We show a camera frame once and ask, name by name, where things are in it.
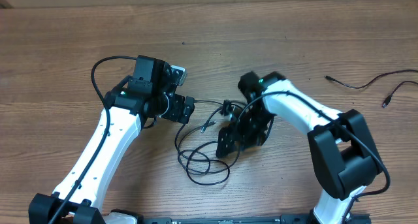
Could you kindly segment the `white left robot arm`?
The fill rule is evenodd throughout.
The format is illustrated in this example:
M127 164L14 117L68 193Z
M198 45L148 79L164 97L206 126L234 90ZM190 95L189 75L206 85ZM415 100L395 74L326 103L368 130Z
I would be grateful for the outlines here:
M68 175L51 195L36 194L28 209L30 223L143 223L134 212L101 210L121 159L148 119L187 124L194 99L175 93L187 76L183 67L138 56L135 69L106 94L95 132Z

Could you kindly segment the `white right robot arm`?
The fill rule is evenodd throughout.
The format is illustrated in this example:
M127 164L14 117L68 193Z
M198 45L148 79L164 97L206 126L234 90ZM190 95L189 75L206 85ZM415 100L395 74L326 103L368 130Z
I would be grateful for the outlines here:
M362 114L341 112L299 91L286 77L272 72L241 76L238 88L247 100L241 110L226 103L221 111L230 124L219 131L216 156L223 158L265 143L270 124L279 116L308 137L312 164L322 187L318 203L307 214L282 214L278 223L370 223L368 214L352 214L366 187L386 173Z

